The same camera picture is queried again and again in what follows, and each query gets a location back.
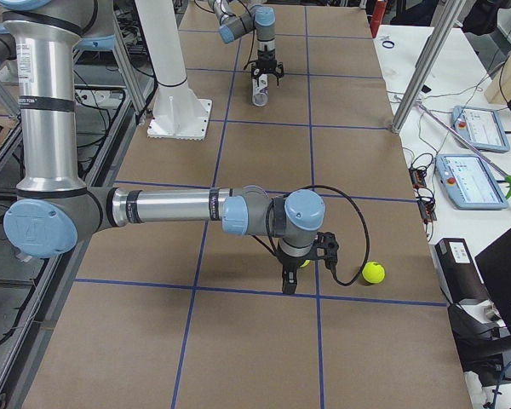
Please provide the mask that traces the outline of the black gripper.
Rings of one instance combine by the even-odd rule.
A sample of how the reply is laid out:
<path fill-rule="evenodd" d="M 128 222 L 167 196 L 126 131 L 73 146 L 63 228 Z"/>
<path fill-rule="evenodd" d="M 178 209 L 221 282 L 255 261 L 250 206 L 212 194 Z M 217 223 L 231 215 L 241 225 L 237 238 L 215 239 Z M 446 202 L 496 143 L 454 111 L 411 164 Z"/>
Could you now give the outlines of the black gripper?
<path fill-rule="evenodd" d="M 275 63 L 275 49 L 259 49 L 257 51 L 257 60 L 248 61 L 244 70 L 250 69 L 250 78 L 259 83 L 260 71 L 270 71 L 276 78 L 279 85 L 280 79 L 284 77 L 284 65 L 282 62 Z"/>
<path fill-rule="evenodd" d="M 278 250 L 278 261 L 282 265 L 282 292 L 284 294 L 294 294 L 295 273 L 303 264 L 303 256 L 291 256 L 282 250 Z"/>

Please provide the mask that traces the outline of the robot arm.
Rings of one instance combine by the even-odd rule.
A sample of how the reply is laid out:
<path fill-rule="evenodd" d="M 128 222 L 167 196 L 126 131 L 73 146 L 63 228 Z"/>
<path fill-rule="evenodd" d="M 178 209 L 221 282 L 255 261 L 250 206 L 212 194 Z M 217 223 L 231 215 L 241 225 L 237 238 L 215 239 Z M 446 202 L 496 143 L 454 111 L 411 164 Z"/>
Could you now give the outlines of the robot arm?
<path fill-rule="evenodd" d="M 115 44 L 110 1 L 5 1 L 3 24 L 14 38 L 25 175 L 3 219 L 9 242 L 52 258 L 108 228 L 144 222 L 218 221 L 226 233 L 275 238 L 282 291 L 297 271 L 332 249 L 321 232 L 323 199 L 306 188 L 270 198 L 256 186 L 167 191 L 89 187 L 78 173 L 73 50 Z"/>
<path fill-rule="evenodd" d="M 241 15 L 233 13 L 228 1 L 210 0 L 208 5 L 216 15 L 220 26 L 219 33 L 224 43 L 232 43 L 242 36 L 252 33 L 258 41 L 257 57 L 249 57 L 244 70 L 250 66 L 250 76 L 257 83 L 263 75 L 271 74 L 277 84 L 284 76 L 284 66 L 276 59 L 275 46 L 275 13 L 272 7 L 260 3 L 246 6 L 240 2 L 245 12 Z"/>

